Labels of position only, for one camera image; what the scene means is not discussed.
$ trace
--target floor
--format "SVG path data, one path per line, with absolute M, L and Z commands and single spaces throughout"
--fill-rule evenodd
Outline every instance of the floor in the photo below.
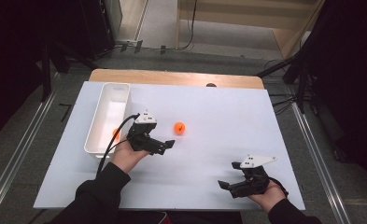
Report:
M 209 22 L 195 23 L 195 36 L 187 50 L 168 51 L 161 55 L 156 50 L 161 45 L 167 48 L 175 45 L 175 1 L 143 0 L 135 1 L 133 5 L 129 5 L 129 2 L 131 1 L 121 0 L 121 5 L 123 12 L 133 19 L 124 17 L 119 39 L 133 43 L 143 40 L 143 48 L 140 53 L 134 53 L 134 49 L 110 52 L 95 61 L 101 67 L 250 76 L 282 60 L 269 29 Z M 187 21 L 181 21 L 181 27 L 187 24 Z M 182 40 L 189 39 L 188 30 L 182 29 L 181 32 Z M 88 80 L 91 73 L 90 69 L 80 63 L 70 63 L 69 74 L 57 74 L 54 78 L 54 95 L 48 105 L 39 103 L 42 93 L 39 88 L 0 132 L 0 177 L 10 159 L 16 156 L 14 152 L 19 148 L 26 148 L 18 165 L 19 169 L 12 173 L 15 177 L 7 184 L 6 191 L 0 194 L 3 199 L 0 203 L 0 223 L 28 223 L 38 214 L 38 210 L 33 209 L 33 203 L 68 121 L 67 105 L 74 105 L 82 82 Z M 270 94 L 286 94 L 296 89 L 296 85 L 283 84 L 283 75 L 284 71 L 279 70 L 263 79 Z M 286 96 L 271 97 L 273 102 L 285 99 Z M 331 173 L 332 183 L 347 212 L 348 220 L 338 221 L 307 141 L 303 137 L 294 106 L 287 107 L 284 113 L 277 116 L 277 120 L 302 190 L 305 213 L 319 217 L 323 223 L 367 223 L 367 173 L 357 164 L 341 163 L 334 158 L 332 143 L 320 120 L 311 112 L 309 105 L 305 104 L 304 118 L 308 121 L 320 155 Z M 25 131 L 28 126 L 33 125 L 31 121 L 38 109 L 47 111 L 46 116 L 40 119 L 35 135 L 29 138 L 29 145 L 22 146 L 21 139 L 27 136 Z M 48 210 L 35 223 L 51 220 L 58 213 L 58 210 Z M 243 211 L 242 217 L 244 223 L 268 223 L 266 215 L 261 211 Z

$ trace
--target black cable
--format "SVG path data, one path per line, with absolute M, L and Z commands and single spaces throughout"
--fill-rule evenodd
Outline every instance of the black cable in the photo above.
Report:
M 283 193 L 285 194 L 285 197 L 287 197 L 287 198 L 288 198 L 289 193 L 288 193 L 288 191 L 283 187 L 283 185 L 281 184 L 281 182 L 279 182 L 277 179 L 272 178 L 272 177 L 270 177 L 270 176 L 268 176 L 268 179 L 270 179 L 270 180 L 272 180 L 274 183 L 276 183 L 276 184 L 277 184 L 277 185 L 282 189 Z
M 189 2 L 186 2 L 186 13 L 187 13 L 187 28 L 189 29 L 189 33 L 191 34 L 190 20 L 189 20 Z
M 284 107 L 278 109 L 275 114 L 276 115 L 280 115 L 282 114 L 285 110 L 287 110 L 289 108 L 289 106 L 291 106 L 293 104 L 293 102 L 290 102 L 288 105 L 285 105 Z
M 35 222 L 35 220 L 40 217 L 44 212 L 46 212 L 47 209 L 41 209 L 40 212 L 38 212 L 29 222 L 28 224 L 32 224 Z
M 292 101 L 294 101 L 295 99 L 294 99 L 294 97 L 290 97 L 289 99 L 287 99 L 287 100 L 284 100 L 284 101 L 280 101 L 280 102 L 276 102 L 276 103 L 273 103 L 273 107 L 275 107 L 276 105 L 282 105 L 282 104 L 284 104 L 284 103 L 286 103 L 286 102 L 292 102 Z
M 122 122 L 122 124 L 119 126 L 119 128 L 117 129 L 117 131 L 114 133 L 113 138 L 110 140 L 110 143 L 109 143 L 109 145 L 108 145 L 108 147 L 107 147 L 107 149 L 105 151 L 104 157 L 101 159 L 101 162 L 99 162 L 98 171 L 96 172 L 96 176 L 98 176 L 99 174 L 101 174 L 102 168 L 104 167 L 104 164 L 105 164 L 105 160 L 106 160 L 107 154 L 111 151 L 111 149 L 113 147 L 115 147 L 117 145 L 116 144 L 115 146 L 112 147 L 113 142 L 114 142 L 114 139 L 116 139 L 117 134 L 119 134 L 119 132 L 121 131 L 121 128 L 124 126 L 124 124 L 126 122 L 128 122 L 128 120 L 130 120 L 130 119 L 137 119 L 138 117 L 139 117 L 139 114 L 137 114 L 137 115 L 131 115 L 130 117 L 128 117 L 127 119 L 125 119 Z
M 113 150 L 113 148 L 115 148 L 116 146 L 118 146 L 119 144 L 128 141 L 128 139 L 122 140 L 120 142 L 118 142 L 116 145 L 114 145 L 113 147 L 110 148 L 110 151 Z
M 288 65 L 290 65 L 290 63 L 287 63 L 287 61 L 286 60 L 283 60 L 283 59 L 273 59 L 273 60 L 270 60 L 270 61 L 268 61 L 265 65 L 264 65 L 264 69 L 263 69 L 263 71 L 265 71 L 266 70 L 266 68 L 267 68 L 267 64 L 268 63 L 271 63 L 271 62 L 275 62 L 275 61 L 279 61 L 279 63 L 278 64 L 280 64 L 280 63 L 284 63 L 285 64 L 285 66 L 288 66 Z
M 180 48 L 180 49 L 177 49 L 177 50 L 184 50 L 186 49 L 192 42 L 192 38 L 194 37 L 194 21 L 195 21 L 195 12 L 197 11 L 197 0 L 195 0 L 195 3 L 194 3 L 194 10 L 192 11 L 192 19 L 191 19 L 191 38 L 190 38 L 190 41 L 189 43 L 183 47 L 183 48 Z
M 293 96 L 293 94 L 268 94 L 268 96 Z

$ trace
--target human hand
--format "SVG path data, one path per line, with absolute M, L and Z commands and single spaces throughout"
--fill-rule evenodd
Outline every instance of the human hand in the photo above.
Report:
M 268 214 L 277 203 L 286 199 L 286 196 L 279 185 L 270 180 L 267 190 L 263 194 L 253 194 L 248 196 L 248 198 L 258 203 Z
M 148 154 L 149 152 L 145 150 L 134 151 L 130 143 L 126 141 L 126 136 L 124 136 L 121 143 L 117 145 L 111 162 L 117 165 L 125 174 L 128 174 Z

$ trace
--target black sleeve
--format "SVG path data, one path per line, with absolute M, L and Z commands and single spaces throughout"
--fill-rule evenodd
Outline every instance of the black sleeve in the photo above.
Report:
M 273 224 L 321 224 L 317 217 L 307 217 L 288 199 L 277 203 L 268 214 L 270 222 Z
M 108 163 L 94 180 L 87 180 L 76 191 L 71 202 L 51 224 L 115 223 L 120 205 L 120 192 L 131 180 L 119 167 Z

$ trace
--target small orange ball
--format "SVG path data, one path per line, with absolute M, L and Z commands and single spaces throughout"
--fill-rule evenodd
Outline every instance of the small orange ball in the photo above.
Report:
M 113 130 L 113 136 L 114 134 L 116 134 L 117 129 Z M 114 141 L 117 141 L 118 139 L 120 139 L 120 133 L 117 134 L 116 138 L 114 139 Z
M 174 131 L 177 134 L 183 134 L 186 129 L 186 126 L 183 122 L 177 122 L 174 126 Z

